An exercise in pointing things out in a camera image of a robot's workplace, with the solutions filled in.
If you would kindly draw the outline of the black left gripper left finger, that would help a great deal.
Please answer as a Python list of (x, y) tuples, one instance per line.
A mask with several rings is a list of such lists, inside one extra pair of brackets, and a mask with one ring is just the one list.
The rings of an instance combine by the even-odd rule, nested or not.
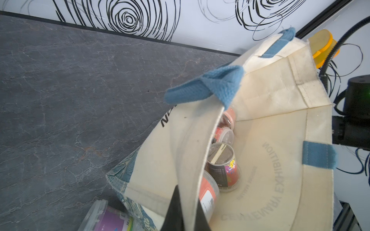
[(178, 185), (175, 186), (171, 202), (161, 231), (184, 231), (184, 221)]

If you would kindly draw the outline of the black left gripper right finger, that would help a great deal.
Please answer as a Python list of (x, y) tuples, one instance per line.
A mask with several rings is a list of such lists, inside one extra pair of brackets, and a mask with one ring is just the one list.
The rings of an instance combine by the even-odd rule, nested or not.
[(211, 231), (206, 216), (203, 212), (201, 202), (198, 200), (194, 231)]

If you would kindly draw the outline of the orange barcode label jar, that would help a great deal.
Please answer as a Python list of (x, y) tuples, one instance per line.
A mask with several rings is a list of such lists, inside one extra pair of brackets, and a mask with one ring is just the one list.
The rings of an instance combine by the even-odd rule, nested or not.
[(216, 181), (204, 170), (198, 197), (207, 222), (211, 220), (219, 194)]

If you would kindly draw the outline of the dark label seed jar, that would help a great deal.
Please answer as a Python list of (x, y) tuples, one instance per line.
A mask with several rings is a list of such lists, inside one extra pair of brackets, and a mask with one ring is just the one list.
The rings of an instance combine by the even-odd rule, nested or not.
[(224, 142), (211, 144), (207, 168), (221, 192), (231, 192), (238, 187), (241, 171), (231, 145)]

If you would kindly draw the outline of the clear purple seed jar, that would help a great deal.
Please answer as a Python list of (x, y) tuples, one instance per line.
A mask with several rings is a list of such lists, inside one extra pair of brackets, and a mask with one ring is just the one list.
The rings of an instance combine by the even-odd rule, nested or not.
[(138, 230), (133, 217), (110, 207), (107, 200), (96, 200), (78, 228), (78, 231)]

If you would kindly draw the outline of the cream canvas tote bag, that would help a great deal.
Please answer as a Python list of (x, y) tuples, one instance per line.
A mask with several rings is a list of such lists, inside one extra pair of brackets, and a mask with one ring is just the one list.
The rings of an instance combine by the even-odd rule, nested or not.
[(164, 100), (171, 109), (106, 175), (145, 230), (161, 230), (177, 185), (185, 231), (194, 230), (209, 149), (229, 107), (241, 179), (218, 197), (211, 231), (332, 230), (332, 104), (294, 28), (168, 89)]

